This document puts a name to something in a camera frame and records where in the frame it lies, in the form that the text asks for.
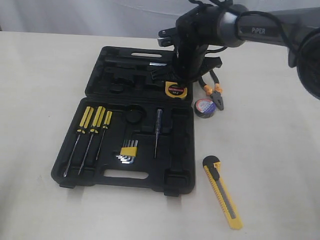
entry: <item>case lid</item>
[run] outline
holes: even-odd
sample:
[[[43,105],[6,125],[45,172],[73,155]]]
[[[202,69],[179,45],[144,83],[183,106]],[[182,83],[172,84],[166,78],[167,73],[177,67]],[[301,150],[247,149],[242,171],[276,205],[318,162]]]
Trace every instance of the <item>case lid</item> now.
[[[87,97],[132,98],[148,102],[166,101],[191,105],[193,87],[190,82],[184,99],[173,85],[171,96],[165,92],[166,82],[176,82],[172,73],[173,51],[105,46],[95,63],[85,89]]]

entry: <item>white table surface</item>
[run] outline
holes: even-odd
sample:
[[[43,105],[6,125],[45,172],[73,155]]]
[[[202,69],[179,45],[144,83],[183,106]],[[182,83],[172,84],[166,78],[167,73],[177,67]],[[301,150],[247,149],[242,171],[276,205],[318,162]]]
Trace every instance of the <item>white table surface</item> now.
[[[159,48],[155,39],[0,32],[1,240],[320,239],[320,101],[279,46],[221,54],[225,110],[194,118],[192,193],[59,187],[51,169],[107,45]],[[194,99],[203,97],[194,84]],[[227,224],[202,168],[207,155],[221,160],[241,230]]]

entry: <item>white wall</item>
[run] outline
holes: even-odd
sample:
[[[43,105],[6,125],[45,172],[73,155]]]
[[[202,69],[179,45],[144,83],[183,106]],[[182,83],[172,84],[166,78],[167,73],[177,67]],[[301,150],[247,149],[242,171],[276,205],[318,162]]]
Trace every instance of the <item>white wall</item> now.
[[[319,0],[234,2],[262,11],[320,7]],[[155,38],[194,7],[188,0],[0,0],[0,25],[3,31]]]

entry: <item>tool kit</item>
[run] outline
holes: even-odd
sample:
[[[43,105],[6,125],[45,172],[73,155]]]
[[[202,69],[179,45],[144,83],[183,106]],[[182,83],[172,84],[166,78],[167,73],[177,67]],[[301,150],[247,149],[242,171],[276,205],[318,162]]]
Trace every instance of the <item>tool kit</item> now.
[[[172,51],[105,46],[51,171],[64,188],[113,185],[166,196],[195,186],[192,82],[175,84]],[[147,173],[144,179],[108,171]]]

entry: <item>black plastic case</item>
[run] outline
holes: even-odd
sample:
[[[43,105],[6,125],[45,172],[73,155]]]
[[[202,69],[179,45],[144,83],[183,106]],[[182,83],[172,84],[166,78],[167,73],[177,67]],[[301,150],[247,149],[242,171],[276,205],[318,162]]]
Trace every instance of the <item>black plastic case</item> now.
[[[170,67],[172,51],[105,46],[94,66],[66,134],[53,169],[52,178],[65,188],[95,184],[150,188],[167,196],[188,194],[195,186],[194,117],[192,84],[184,100],[165,94],[165,80],[154,80],[153,73]],[[67,177],[63,177],[77,139],[77,127],[87,106],[103,106],[112,111],[110,128],[105,131],[98,161],[95,161],[101,130],[92,139],[83,172],[78,171],[90,135],[83,134],[75,149]],[[162,126],[154,158],[157,109],[162,109]],[[135,124],[128,115],[140,116]],[[116,157],[125,139],[138,140],[133,164],[122,164]],[[145,172],[145,179],[104,176],[105,171]]]

